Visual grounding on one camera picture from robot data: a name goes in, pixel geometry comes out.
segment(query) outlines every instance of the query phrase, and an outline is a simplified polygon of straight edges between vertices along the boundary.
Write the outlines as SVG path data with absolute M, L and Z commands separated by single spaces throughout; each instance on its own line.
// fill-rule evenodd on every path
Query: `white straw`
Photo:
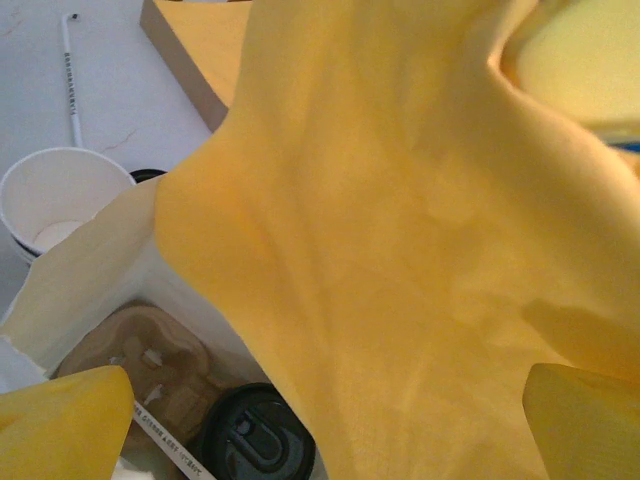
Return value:
M 193 455 L 137 401 L 133 407 L 133 419 L 189 480 L 216 480 L 215 477 L 211 475 L 200 462 L 193 458 Z
M 77 13 L 67 13 L 62 16 L 62 43 L 64 45 L 64 66 L 67 76 L 67 95 L 69 98 L 69 115 L 73 129 L 73 144 L 82 148 L 82 132 L 80 131 L 80 117 L 76 105 L 76 86 L 73 81 L 73 68 L 71 66 L 71 42 L 69 41 L 69 20 L 78 20 Z

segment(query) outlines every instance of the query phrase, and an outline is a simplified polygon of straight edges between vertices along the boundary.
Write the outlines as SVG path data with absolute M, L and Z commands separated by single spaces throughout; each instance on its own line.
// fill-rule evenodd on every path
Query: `paper cup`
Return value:
M 107 157 L 51 148 L 23 158 L 0 182 L 0 220 L 28 263 L 91 220 L 135 181 Z

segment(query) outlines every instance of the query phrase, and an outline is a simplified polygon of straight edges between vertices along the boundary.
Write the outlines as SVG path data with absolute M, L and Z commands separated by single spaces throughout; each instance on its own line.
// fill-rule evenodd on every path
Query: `white table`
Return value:
M 71 145 L 60 18 L 70 23 L 85 147 L 129 171 L 169 170 L 210 135 L 138 25 L 142 0 L 0 1 L 0 176 L 20 158 Z M 0 226 L 0 315 L 27 267 Z

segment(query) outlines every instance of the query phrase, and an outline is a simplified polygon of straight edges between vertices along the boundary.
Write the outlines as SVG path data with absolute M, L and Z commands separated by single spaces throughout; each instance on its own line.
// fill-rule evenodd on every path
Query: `black cup lid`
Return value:
M 160 175 L 164 175 L 164 170 L 158 170 L 155 168 L 143 168 L 142 170 L 136 170 L 131 172 L 131 176 L 136 181 L 136 183 L 142 183 L 146 180 L 151 180 L 152 178 L 159 177 Z
M 316 446 L 272 385 L 251 384 L 216 402 L 192 450 L 217 480 L 307 480 Z

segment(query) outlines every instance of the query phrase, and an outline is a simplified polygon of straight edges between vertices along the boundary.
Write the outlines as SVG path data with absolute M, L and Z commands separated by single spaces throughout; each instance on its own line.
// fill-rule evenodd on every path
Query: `wooden board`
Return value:
M 233 101 L 251 2 L 145 0 L 140 26 L 211 131 Z

